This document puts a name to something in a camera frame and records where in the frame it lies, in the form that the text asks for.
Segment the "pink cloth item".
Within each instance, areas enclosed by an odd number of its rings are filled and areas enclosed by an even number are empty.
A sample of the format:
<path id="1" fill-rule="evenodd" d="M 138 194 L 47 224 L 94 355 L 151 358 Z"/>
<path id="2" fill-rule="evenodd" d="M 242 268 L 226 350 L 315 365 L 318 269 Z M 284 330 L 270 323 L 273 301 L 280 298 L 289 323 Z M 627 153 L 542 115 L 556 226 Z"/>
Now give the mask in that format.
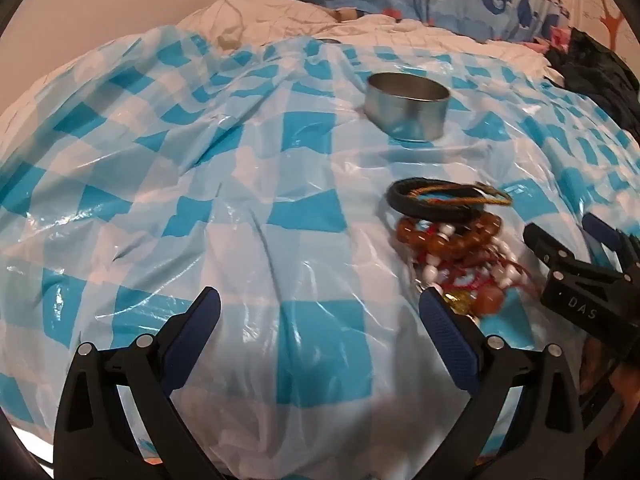
<path id="1" fill-rule="evenodd" d="M 523 46 L 540 54 L 546 54 L 550 49 L 567 53 L 571 33 L 570 28 L 552 26 L 549 39 L 536 37 L 532 41 L 524 41 Z"/>

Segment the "white grid pattern duvet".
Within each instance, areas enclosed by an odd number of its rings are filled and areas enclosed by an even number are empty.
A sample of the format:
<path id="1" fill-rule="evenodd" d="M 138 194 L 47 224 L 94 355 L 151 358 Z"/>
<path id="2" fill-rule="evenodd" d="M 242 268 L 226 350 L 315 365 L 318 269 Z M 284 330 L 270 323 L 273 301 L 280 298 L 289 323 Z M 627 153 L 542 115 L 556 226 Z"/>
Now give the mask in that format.
<path id="1" fill-rule="evenodd" d="M 309 36 L 366 47 L 426 49 L 439 54 L 466 53 L 496 58 L 532 79 L 551 74 L 543 54 L 522 44 L 478 42 L 416 20 L 396 21 L 385 14 L 366 14 L 337 23 L 324 6 L 299 0 L 217 0 L 188 15 L 178 26 L 197 32 L 213 46 L 231 52 L 242 44 L 264 46 L 283 39 Z"/>

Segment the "round silver metal tin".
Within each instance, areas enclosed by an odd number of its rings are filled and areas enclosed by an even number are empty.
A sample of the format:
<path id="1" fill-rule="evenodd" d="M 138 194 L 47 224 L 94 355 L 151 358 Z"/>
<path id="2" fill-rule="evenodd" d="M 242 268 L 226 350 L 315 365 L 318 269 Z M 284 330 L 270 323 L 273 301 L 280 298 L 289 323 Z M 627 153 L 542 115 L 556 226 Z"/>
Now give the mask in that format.
<path id="1" fill-rule="evenodd" d="M 434 80 L 404 73 L 377 73 L 367 79 L 363 111 L 391 138 L 432 142 L 444 135 L 450 91 Z"/>

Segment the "white wardrobe with tree decal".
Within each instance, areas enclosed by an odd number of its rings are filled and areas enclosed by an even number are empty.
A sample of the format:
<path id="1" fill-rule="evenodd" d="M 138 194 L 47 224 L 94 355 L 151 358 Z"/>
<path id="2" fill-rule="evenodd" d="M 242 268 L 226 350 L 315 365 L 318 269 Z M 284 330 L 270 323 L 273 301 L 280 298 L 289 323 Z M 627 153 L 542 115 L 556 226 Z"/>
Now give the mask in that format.
<path id="1" fill-rule="evenodd" d="M 639 43 L 614 0 L 575 0 L 572 26 L 616 53 L 628 65 Z"/>

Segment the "red and white bead jewelry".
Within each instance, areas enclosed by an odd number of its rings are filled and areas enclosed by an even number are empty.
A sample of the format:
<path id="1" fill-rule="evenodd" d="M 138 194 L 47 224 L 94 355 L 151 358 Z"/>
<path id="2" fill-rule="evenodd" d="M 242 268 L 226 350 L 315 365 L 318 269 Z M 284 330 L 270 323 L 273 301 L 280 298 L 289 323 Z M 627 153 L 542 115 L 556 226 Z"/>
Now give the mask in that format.
<path id="1" fill-rule="evenodd" d="M 500 217 L 482 214 L 465 226 L 404 217 L 396 235 L 416 288 L 436 289 L 454 313 L 477 320 L 497 314 L 511 290 L 539 295 L 501 231 Z"/>

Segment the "blue white checkered plastic sheet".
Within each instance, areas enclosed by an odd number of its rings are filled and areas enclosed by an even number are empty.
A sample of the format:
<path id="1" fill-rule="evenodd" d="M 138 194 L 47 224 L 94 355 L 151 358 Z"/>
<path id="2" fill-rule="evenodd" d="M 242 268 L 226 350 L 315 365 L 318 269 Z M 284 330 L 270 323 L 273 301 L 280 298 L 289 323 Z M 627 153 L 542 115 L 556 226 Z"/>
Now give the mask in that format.
<path id="1" fill-rule="evenodd" d="M 398 141 L 367 79 L 451 93 L 444 135 Z M 408 479 L 466 396 L 416 317 L 384 194 L 426 177 L 513 196 L 579 258 L 593 211 L 639 229 L 639 149 L 596 104 L 505 62 L 309 37 L 222 53 L 160 27 L 109 42 L 1 116 L 1 405 L 50 439 L 73 353 L 130 344 L 220 293 L 183 420 L 240 478 Z"/>

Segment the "brown tube on bed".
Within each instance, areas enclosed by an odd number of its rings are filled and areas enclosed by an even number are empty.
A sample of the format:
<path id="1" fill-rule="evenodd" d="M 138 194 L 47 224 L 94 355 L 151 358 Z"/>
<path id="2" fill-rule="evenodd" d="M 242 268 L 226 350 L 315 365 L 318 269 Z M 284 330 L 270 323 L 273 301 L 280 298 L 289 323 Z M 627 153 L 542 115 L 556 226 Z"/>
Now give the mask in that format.
<path id="1" fill-rule="evenodd" d="M 348 21 L 355 21 L 358 18 L 362 18 L 364 12 L 355 8 L 341 8 L 341 9 L 329 9 L 326 8 L 326 13 L 329 14 L 337 23 L 343 23 Z"/>

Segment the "black clothing pile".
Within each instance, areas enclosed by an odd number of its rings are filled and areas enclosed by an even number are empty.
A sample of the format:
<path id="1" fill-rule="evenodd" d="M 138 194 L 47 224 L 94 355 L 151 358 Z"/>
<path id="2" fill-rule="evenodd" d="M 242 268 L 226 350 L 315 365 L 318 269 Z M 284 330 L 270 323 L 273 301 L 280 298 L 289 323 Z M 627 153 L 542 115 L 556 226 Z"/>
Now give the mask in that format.
<path id="1" fill-rule="evenodd" d="M 566 90 L 588 96 L 639 141 L 639 81 L 615 52 L 573 29 L 566 51 L 550 47 L 544 56 Z"/>

